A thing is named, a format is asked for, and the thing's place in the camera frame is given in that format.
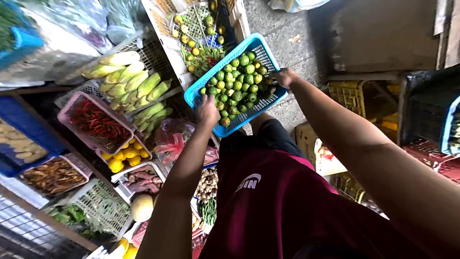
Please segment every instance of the blue plastic basket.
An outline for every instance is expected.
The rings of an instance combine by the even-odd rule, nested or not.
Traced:
[[[227,54],[227,56],[219,61],[219,63],[217,63],[211,70],[209,70],[205,75],[198,79],[190,88],[187,89],[187,91],[185,91],[184,99],[190,105],[190,107],[195,109],[195,107],[199,106],[201,101],[199,90],[206,86],[208,80],[218,71],[220,71],[226,64],[230,63],[232,59],[239,57],[244,51],[254,51],[257,54],[257,60],[262,62],[262,64],[267,67],[268,72],[280,70],[280,67],[273,57],[270,48],[268,48],[264,37],[259,33],[253,33],[248,38],[243,40],[238,46],[236,46],[235,49]],[[227,127],[216,124],[216,126],[214,126],[213,132],[221,138],[230,135],[232,132],[239,129],[244,124],[257,117],[259,114],[266,111],[275,103],[279,102],[287,94],[288,91],[286,89],[277,87],[276,92],[270,99],[261,99],[260,102],[252,109],[248,109],[247,112],[237,115],[234,120],[230,121],[230,125]]]
[[[0,144],[0,173],[6,177],[16,177],[19,174],[34,168],[52,157],[58,156],[65,147],[58,139],[53,137],[43,125],[28,113],[12,97],[0,97],[0,118],[26,135],[35,144],[44,148],[48,154],[33,162],[24,163],[22,159],[15,158],[15,153],[8,145]]]
[[[4,4],[19,16],[23,15],[23,11],[12,1],[2,1],[0,4]],[[26,23],[26,26],[11,27],[16,40],[14,50],[0,52],[0,70],[18,61],[21,57],[32,53],[36,48],[43,46],[43,40],[32,27],[32,24],[28,20],[22,20]]]

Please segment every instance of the concrete floor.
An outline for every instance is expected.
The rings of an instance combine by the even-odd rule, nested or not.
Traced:
[[[288,13],[272,10],[267,0],[244,0],[251,33],[259,32],[265,38],[280,67],[290,67],[301,77],[318,85],[324,73],[319,71],[317,48],[313,42],[308,11]],[[289,42],[300,35],[300,42]],[[295,126],[306,121],[292,94],[267,110],[293,136]],[[249,124],[243,127],[252,134]]]

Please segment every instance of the maroon shirt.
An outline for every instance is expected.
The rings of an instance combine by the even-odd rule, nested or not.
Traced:
[[[387,219],[338,195],[303,158],[256,148],[222,156],[217,172],[217,220],[200,259],[315,257],[301,249],[341,255],[331,258],[426,257]]]

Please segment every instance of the lemon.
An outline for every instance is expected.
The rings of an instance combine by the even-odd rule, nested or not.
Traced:
[[[143,149],[144,147],[138,141],[134,142],[132,145],[135,149]]]
[[[133,158],[128,158],[128,162],[130,166],[137,166],[138,164],[141,163],[141,157],[135,156]]]
[[[128,251],[128,248],[129,248],[128,239],[126,239],[126,238],[124,238],[124,237],[123,237],[122,239],[120,239],[120,241],[118,242],[118,246],[117,246],[117,247],[119,247],[119,246],[123,246],[123,247],[124,247],[125,251],[123,252],[123,254],[126,254],[126,252]]]
[[[111,170],[116,170],[122,166],[123,166],[123,163],[119,159],[113,158],[112,160],[109,161],[109,168]]]
[[[103,159],[109,160],[113,155],[109,155],[109,154],[107,154],[107,153],[102,152],[102,153],[101,153],[101,156],[102,156]]]
[[[147,157],[150,156],[150,155],[149,155],[149,152],[147,152],[147,150],[145,150],[145,149],[141,149],[141,150],[139,151],[139,154],[140,154],[140,156],[143,157],[143,158],[147,158]]]
[[[132,147],[123,149],[123,155],[126,158],[133,158],[133,157],[137,156],[137,150],[132,148]]]
[[[138,254],[138,249],[132,244],[129,244],[128,251],[123,255],[123,259],[135,259],[136,254]]]
[[[120,151],[116,152],[115,155],[113,155],[113,157],[115,159],[118,159],[118,160],[123,160],[124,155],[123,155],[123,152],[120,150]]]

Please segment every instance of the red plastic bag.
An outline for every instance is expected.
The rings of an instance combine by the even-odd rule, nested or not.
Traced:
[[[204,164],[219,159],[219,150],[215,147],[208,146],[204,155]]]
[[[155,131],[155,153],[165,153],[161,162],[167,164],[176,161],[184,149],[185,143],[195,131],[195,125],[188,120],[166,119]]]

